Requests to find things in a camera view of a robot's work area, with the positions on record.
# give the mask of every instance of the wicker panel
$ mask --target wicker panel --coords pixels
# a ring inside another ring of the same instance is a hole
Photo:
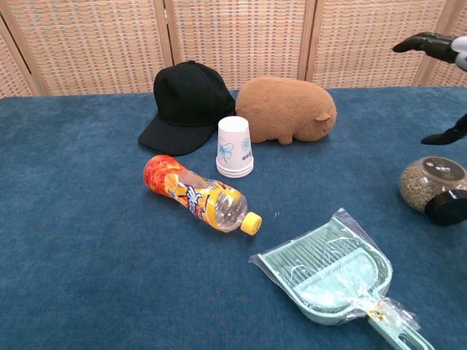
[[[49,94],[151,91],[168,63],[159,0],[3,1]]]
[[[307,80],[325,88],[412,85],[421,52],[392,47],[420,31],[433,31],[445,0],[325,0],[314,35]]]
[[[460,14],[454,30],[450,35],[467,35],[467,8]],[[439,61],[428,83],[430,86],[467,86],[467,73],[459,69],[455,64]]]
[[[210,66],[231,89],[256,76],[297,78],[306,3],[166,0],[174,60]]]
[[[12,40],[0,18],[0,98],[35,95],[20,64],[18,52],[13,52]]]

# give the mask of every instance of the table surface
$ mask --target table surface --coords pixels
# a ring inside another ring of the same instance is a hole
[[[436,349],[467,343],[467,226],[436,227],[398,192],[412,161],[467,164],[420,140],[467,112],[461,87],[331,89],[328,137],[252,146],[215,168],[216,136],[178,161],[244,193],[259,233],[220,233],[142,182],[151,93],[0,100],[1,349],[391,349],[365,319],[309,321],[249,258],[346,209],[390,259],[387,296]]]

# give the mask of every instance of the plastic bag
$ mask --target plastic bag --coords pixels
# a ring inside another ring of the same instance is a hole
[[[329,222],[249,258],[312,321],[338,325],[358,317],[418,330],[416,316],[386,297],[390,261],[345,209]]]

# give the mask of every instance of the black lid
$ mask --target black lid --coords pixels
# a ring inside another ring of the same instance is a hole
[[[425,206],[425,214],[438,226],[458,224],[467,219],[467,191],[449,190]]]
[[[235,115],[235,100],[222,77],[195,61],[160,70],[154,79],[158,113],[138,138],[167,155],[186,155],[202,146],[218,122]]]

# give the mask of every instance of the orange drink bottle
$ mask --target orange drink bottle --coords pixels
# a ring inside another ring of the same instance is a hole
[[[152,157],[144,167],[143,180],[154,193],[176,200],[216,230],[240,228],[253,236],[261,226],[261,217],[248,211],[247,199],[238,190],[205,179],[168,155]]]

